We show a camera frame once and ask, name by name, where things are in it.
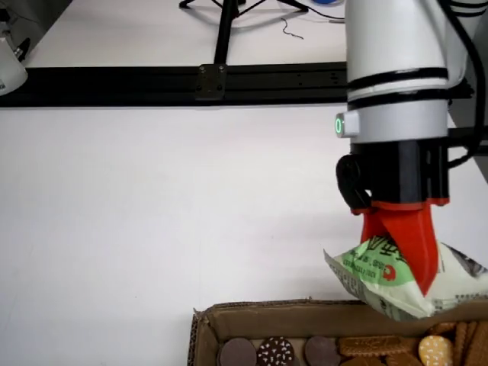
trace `green indicator light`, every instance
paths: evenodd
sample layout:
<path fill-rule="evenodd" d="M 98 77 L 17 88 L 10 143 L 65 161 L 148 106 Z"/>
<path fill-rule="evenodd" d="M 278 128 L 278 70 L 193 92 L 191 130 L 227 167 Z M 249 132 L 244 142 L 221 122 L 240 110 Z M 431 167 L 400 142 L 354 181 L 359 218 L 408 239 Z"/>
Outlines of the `green indicator light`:
<path fill-rule="evenodd" d="M 335 133 L 342 133 L 342 120 L 338 117 L 335 119 Z"/>

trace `tripod leg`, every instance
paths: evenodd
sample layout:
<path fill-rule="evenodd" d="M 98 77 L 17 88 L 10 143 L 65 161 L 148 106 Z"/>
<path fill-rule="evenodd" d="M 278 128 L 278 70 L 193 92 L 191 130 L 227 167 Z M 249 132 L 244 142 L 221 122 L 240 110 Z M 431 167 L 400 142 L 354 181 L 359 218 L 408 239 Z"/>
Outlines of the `tripod leg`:
<path fill-rule="evenodd" d="M 282 2 L 283 4 L 293 6 L 295 8 L 298 8 L 300 11 L 307 13 L 308 12 L 308 7 L 297 0 L 278 0 L 278 2 Z"/>
<path fill-rule="evenodd" d="M 247 9 L 243 10 L 240 12 L 239 16 L 247 13 L 248 11 L 251 11 L 254 9 L 256 6 L 259 6 L 266 0 L 259 0 L 256 2 L 254 5 L 249 6 Z M 295 8 L 298 8 L 300 12 L 307 13 L 308 12 L 308 7 L 306 5 L 303 5 L 299 3 L 297 0 L 278 0 L 279 2 L 282 2 L 283 4 L 289 5 L 289 6 L 294 6 Z"/>
<path fill-rule="evenodd" d="M 188 4 L 191 4 L 195 0 L 184 0 L 183 2 L 180 2 L 180 9 L 188 9 Z"/>

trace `blue object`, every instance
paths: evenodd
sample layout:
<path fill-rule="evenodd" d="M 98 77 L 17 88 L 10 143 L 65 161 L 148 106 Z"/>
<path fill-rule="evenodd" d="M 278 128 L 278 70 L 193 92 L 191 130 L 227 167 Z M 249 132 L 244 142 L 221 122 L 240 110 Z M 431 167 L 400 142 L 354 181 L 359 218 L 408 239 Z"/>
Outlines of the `blue object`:
<path fill-rule="evenodd" d="M 332 4 L 333 2 L 336 2 L 337 0 L 312 0 L 313 2 L 316 2 L 317 4 Z"/>

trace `tripod stand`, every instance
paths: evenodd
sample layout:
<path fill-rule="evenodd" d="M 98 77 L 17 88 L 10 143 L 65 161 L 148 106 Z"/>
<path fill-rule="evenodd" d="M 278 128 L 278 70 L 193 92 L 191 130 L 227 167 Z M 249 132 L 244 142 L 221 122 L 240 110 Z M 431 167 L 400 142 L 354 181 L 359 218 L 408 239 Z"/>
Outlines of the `tripod stand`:
<path fill-rule="evenodd" d="M 184 0 L 183 2 L 180 2 L 179 7 L 183 9 L 189 9 L 190 7 L 188 5 L 194 1 L 195 0 Z M 239 11 L 239 5 L 244 5 L 246 3 L 246 0 L 223 0 L 222 5 L 217 0 L 211 1 L 214 4 L 218 5 L 220 8 L 222 8 L 222 15 L 220 16 L 219 35 L 217 38 L 217 46 L 215 48 L 215 57 L 213 63 L 225 64 L 227 61 L 227 52 L 229 51 L 230 31 L 232 28 L 233 20 L 256 8 L 266 0 L 260 0 L 243 11 Z M 297 8 L 299 12 L 308 12 L 308 7 L 299 3 L 297 0 L 277 1 L 289 6 L 293 6 Z"/>

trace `white device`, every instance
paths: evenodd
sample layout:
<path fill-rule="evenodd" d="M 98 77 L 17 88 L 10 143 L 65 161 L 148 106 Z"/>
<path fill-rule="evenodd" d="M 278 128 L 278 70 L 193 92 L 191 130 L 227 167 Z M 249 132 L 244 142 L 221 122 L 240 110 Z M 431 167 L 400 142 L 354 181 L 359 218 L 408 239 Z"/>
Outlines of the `white device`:
<path fill-rule="evenodd" d="M 488 2 L 450 3 L 473 37 Z M 447 101 L 427 91 L 459 84 L 467 51 L 438 1 L 348 0 L 345 19 L 349 111 L 337 117 L 339 137 L 381 143 L 447 136 Z M 426 98 L 380 98 L 421 90 Z"/>
<path fill-rule="evenodd" d="M 19 62 L 6 38 L 0 38 L 0 96 L 22 86 L 27 80 L 27 71 Z"/>

